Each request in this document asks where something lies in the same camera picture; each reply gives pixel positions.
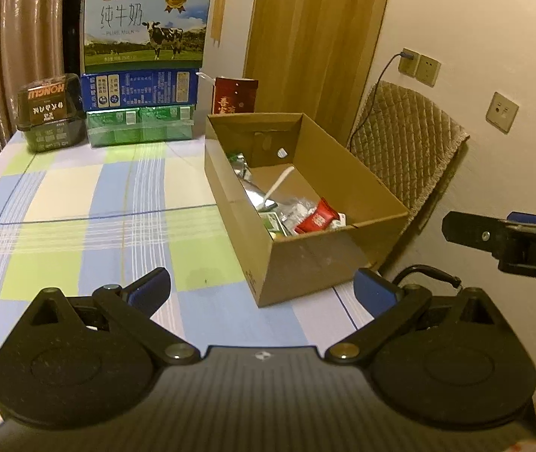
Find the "red candy packet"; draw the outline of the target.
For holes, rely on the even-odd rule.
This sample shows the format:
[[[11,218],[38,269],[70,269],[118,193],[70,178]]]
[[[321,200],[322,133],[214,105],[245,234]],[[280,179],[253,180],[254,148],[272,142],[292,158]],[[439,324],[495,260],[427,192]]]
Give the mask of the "red candy packet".
[[[297,234],[308,234],[325,231],[334,220],[339,220],[340,215],[324,198],[321,198],[316,208],[304,220],[295,227]]]

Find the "silver foil tea bag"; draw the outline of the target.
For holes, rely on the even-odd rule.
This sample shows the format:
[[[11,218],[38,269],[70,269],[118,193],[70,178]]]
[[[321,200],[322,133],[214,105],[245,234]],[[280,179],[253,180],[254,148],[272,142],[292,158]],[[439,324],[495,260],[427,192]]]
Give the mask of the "silver foil tea bag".
[[[277,207],[277,203],[266,194],[253,182],[251,169],[245,160],[245,155],[242,153],[232,153],[227,157],[233,172],[238,180],[242,183],[245,194],[248,200],[252,203],[258,212],[268,212]]]

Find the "white power adapter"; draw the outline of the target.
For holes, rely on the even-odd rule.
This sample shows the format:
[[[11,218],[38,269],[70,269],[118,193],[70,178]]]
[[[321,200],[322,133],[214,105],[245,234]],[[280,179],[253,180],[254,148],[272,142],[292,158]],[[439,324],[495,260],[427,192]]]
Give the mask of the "white power adapter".
[[[347,217],[344,213],[339,212],[337,213],[338,218],[335,218],[330,224],[329,229],[330,230],[336,230],[340,228],[344,228],[347,225]]]

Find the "clear plastic box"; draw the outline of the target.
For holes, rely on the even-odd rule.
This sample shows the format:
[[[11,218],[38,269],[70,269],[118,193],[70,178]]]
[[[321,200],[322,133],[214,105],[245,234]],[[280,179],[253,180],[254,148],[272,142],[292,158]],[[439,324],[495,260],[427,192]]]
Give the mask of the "clear plastic box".
[[[294,199],[291,203],[281,203],[276,212],[288,230],[295,233],[296,225],[311,214],[316,206],[315,202],[308,199]]]

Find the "green white medicine box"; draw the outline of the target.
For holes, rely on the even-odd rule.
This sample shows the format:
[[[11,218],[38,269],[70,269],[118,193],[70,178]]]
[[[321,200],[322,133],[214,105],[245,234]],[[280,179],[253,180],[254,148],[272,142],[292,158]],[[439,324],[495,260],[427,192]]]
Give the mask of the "green white medicine box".
[[[260,212],[264,228],[273,240],[286,238],[291,235],[288,228],[282,223],[276,212]]]

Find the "checkered tablecloth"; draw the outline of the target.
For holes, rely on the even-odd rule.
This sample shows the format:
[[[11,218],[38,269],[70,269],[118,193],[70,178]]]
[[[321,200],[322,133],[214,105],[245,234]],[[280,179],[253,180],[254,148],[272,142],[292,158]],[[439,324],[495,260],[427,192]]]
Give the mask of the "checkered tablecloth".
[[[210,191],[202,140],[0,153],[0,346],[46,287],[87,296],[162,267],[162,327],[211,346],[325,350],[370,321],[350,284],[259,308]]]

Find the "quilted brown chair cover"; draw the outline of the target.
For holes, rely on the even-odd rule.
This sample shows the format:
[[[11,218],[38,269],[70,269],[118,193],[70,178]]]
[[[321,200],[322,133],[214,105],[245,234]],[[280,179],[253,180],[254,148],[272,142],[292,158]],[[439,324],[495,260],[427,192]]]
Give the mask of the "quilted brown chair cover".
[[[373,92],[364,118],[351,152],[406,206],[404,234],[416,236],[456,173],[469,133],[426,96],[388,82]]]

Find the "brown cardboard box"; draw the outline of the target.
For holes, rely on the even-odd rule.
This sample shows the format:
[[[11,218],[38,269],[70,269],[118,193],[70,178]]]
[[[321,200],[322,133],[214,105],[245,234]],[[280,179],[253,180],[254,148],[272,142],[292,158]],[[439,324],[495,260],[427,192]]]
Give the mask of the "brown cardboard box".
[[[210,115],[205,170],[258,306],[378,268],[408,209],[302,113]]]

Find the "green drink carton pack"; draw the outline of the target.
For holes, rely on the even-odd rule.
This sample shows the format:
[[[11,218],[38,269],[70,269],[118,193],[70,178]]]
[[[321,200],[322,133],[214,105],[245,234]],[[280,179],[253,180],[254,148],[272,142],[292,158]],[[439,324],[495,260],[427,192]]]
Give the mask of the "green drink carton pack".
[[[185,141],[192,138],[193,115],[193,105],[91,111],[87,136],[93,147]]]

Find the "dark Honglu food box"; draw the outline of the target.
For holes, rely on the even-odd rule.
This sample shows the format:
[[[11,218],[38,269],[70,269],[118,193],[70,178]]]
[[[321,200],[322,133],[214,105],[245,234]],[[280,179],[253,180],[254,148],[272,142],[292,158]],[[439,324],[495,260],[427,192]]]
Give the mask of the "dark Honglu food box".
[[[80,79],[74,73],[42,79],[18,91],[17,129],[32,153],[81,143],[84,121]]]

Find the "blue milk carton box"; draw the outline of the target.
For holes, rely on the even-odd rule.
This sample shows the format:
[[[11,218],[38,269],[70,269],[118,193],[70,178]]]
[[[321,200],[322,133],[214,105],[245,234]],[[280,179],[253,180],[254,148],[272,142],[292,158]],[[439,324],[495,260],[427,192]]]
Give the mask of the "blue milk carton box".
[[[140,69],[84,73],[80,83],[86,111],[198,103],[199,76],[196,70]]]

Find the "dark red gift box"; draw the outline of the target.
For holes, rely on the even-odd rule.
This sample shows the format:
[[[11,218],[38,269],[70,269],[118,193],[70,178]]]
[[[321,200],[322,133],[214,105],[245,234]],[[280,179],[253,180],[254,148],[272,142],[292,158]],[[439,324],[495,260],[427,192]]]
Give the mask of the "dark red gift box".
[[[257,79],[232,79],[218,76],[213,89],[213,115],[253,113],[258,87]]]

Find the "cow picture milk box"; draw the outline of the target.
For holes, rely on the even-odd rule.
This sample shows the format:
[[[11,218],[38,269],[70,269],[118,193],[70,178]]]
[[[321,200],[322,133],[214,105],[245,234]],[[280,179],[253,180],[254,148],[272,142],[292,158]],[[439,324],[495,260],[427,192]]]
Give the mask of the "cow picture milk box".
[[[83,69],[200,69],[211,0],[84,0]]]

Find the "wall network socket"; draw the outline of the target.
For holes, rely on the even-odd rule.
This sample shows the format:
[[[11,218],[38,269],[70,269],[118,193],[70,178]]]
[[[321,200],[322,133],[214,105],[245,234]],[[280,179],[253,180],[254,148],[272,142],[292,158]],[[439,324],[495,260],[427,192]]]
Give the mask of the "wall network socket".
[[[518,104],[499,92],[495,92],[486,112],[486,121],[502,133],[508,134],[518,111]]]

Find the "wall power socket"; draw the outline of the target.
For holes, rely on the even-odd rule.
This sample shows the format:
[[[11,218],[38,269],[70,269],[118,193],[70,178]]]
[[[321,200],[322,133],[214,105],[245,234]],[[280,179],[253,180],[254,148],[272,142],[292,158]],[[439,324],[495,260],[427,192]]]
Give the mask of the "wall power socket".
[[[404,48],[398,64],[398,72],[433,88],[439,77],[441,62],[416,51]]]

